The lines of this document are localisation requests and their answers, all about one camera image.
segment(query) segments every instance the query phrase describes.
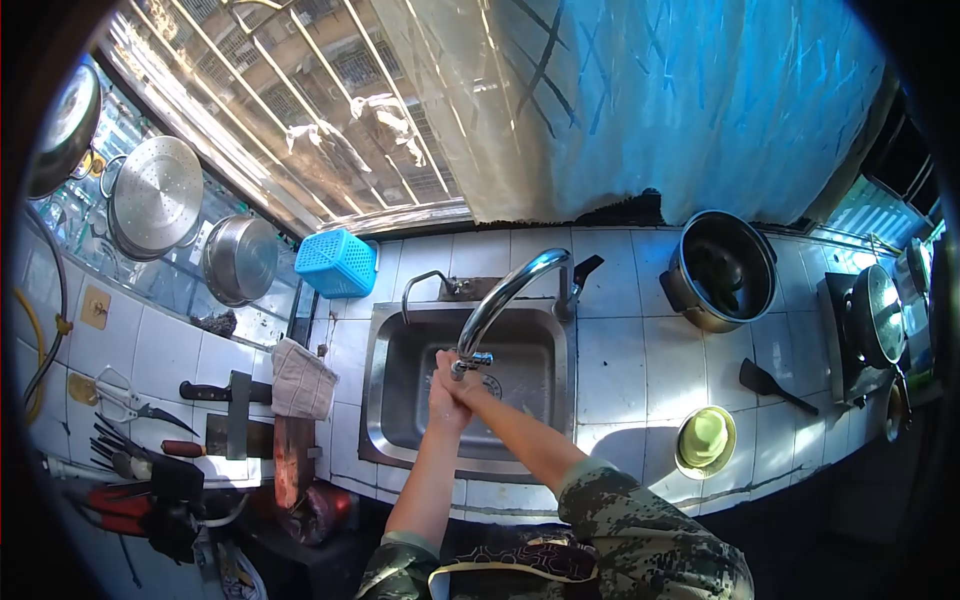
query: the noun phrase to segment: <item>sink drain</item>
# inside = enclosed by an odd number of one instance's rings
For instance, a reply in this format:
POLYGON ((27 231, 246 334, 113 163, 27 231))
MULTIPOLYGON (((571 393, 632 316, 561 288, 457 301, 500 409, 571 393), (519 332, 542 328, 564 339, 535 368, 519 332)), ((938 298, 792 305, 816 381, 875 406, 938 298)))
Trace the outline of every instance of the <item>sink drain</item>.
POLYGON ((500 382, 491 375, 483 373, 483 387, 487 388, 487 392, 496 399, 503 398, 503 389, 500 387, 500 382))

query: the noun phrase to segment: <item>scissors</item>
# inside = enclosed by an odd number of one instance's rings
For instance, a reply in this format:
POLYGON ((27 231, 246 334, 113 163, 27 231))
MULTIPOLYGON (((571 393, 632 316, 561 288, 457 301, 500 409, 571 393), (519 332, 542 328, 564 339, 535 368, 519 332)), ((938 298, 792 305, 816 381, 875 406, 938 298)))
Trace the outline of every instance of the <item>scissors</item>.
POLYGON ((177 427, 186 429, 198 438, 200 437, 197 435, 197 432, 191 429, 185 422, 177 419, 162 408, 154 408, 150 405, 150 403, 145 403, 138 409, 132 409, 131 406, 140 403, 140 394, 138 394, 133 388, 130 380, 117 372, 117 370, 113 367, 109 365, 104 367, 100 374, 97 375, 97 378, 93 380, 93 383, 97 390, 97 397, 100 398, 101 403, 109 402, 121 410, 122 416, 119 419, 115 417, 108 417, 106 413, 101 411, 101 413, 104 413, 105 418, 118 423, 130 422, 141 417, 145 419, 165 420, 168 423, 173 423, 177 427), (122 380, 124 382, 123 385, 116 386, 104 381, 104 375, 106 375, 108 372, 112 372, 115 378, 122 380))

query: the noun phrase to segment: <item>blue plastic basket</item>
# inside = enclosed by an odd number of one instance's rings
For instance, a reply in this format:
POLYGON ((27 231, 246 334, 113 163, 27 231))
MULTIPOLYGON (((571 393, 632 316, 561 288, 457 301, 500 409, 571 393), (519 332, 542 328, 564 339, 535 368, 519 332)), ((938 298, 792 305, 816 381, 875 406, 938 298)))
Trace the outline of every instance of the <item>blue plastic basket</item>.
POLYGON ((376 251, 346 229, 307 236, 294 271, 326 299, 363 298, 376 281, 376 251))

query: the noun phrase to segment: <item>dish towel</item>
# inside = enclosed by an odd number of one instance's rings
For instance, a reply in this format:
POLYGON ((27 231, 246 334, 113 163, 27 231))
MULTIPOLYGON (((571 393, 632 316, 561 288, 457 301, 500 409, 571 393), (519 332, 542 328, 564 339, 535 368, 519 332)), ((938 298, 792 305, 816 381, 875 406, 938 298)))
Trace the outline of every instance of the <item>dish towel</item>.
POLYGON ((271 410, 282 417, 326 420, 338 381, 340 377, 320 357, 283 338, 274 347, 271 410))

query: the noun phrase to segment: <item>person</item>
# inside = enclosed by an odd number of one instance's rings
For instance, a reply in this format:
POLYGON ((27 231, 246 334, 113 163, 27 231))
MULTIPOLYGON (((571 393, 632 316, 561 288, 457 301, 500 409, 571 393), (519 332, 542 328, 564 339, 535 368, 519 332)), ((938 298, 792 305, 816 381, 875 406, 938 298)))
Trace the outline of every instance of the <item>person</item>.
POLYGON ((456 359, 455 352, 437 352, 420 452, 356 598, 753 598, 739 550, 630 475, 497 400, 478 372, 454 381, 456 359), (441 562, 460 435, 473 415, 556 495, 569 535, 482 546, 441 562))

